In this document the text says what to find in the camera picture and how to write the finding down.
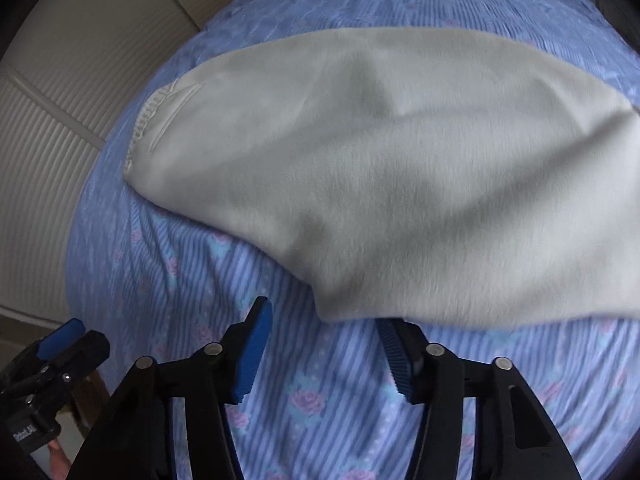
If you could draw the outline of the person's left hand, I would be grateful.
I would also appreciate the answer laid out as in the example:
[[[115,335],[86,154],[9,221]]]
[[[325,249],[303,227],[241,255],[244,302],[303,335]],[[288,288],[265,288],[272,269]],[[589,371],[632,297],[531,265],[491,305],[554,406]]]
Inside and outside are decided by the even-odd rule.
[[[72,462],[65,454],[60,442],[53,439],[47,444],[49,466],[52,480],[66,480],[72,468]]]

